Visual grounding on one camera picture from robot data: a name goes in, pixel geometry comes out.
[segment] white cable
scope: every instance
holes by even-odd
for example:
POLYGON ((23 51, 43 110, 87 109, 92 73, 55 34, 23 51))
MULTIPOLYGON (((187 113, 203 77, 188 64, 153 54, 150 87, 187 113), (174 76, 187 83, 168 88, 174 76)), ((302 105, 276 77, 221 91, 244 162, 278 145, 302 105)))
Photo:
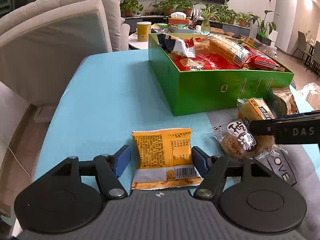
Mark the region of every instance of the white cable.
POLYGON ((16 159, 17 163, 20 165, 20 167, 25 171, 25 173, 29 176, 30 179, 30 183, 32 183, 32 179, 31 176, 29 174, 29 172, 27 172, 27 170, 22 166, 22 164, 17 160, 17 157, 14 155, 13 151, 10 149, 10 147, 8 146, 9 151, 12 153, 13 157, 16 159))

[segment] yellow snack package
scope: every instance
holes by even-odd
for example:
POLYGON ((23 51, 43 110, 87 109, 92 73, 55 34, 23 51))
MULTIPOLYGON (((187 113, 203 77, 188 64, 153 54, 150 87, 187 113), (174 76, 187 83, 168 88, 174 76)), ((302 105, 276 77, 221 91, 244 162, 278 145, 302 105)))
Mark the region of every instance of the yellow snack package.
POLYGON ((202 179, 192 162, 190 128, 134 131, 140 163, 132 189, 197 186, 202 179))
MULTIPOLYGON (((262 98, 241 99, 238 98, 237 108, 239 117, 242 119, 246 127, 252 120, 274 119, 274 116, 262 98)), ((271 149, 275 144, 274 136, 257 135, 257 141, 266 150, 271 149)))

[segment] glass vase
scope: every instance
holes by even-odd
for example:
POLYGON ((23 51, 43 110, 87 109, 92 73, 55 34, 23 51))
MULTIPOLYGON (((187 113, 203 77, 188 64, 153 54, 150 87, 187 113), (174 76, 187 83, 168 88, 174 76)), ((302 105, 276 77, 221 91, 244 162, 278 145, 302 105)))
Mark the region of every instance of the glass vase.
POLYGON ((201 31, 202 32, 210 32, 210 22, 209 18, 204 18, 201 24, 201 31))

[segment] sofa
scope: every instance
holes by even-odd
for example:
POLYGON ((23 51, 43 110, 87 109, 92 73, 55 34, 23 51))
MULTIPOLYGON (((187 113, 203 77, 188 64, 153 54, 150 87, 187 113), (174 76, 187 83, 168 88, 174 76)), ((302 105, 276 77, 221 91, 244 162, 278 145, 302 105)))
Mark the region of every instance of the sofa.
POLYGON ((128 50, 120 0, 37 0, 0 18, 0 82, 36 106, 57 106, 81 61, 128 50))

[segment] green box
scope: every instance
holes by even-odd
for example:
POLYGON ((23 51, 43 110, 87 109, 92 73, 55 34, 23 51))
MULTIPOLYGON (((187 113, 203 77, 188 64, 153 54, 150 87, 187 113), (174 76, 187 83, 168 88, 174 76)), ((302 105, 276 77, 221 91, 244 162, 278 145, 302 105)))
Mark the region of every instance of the green box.
MULTIPOLYGON (((203 37, 199 34, 186 33, 171 33, 171 35, 184 39, 203 37)), ((289 86, 294 76, 290 69, 277 61, 279 65, 285 67, 285 72, 180 71, 159 46, 155 33, 149 34, 149 62, 174 116, 235 107, 238 97, 264 98, 269 101, 272 98, 271 88, 289 86)))

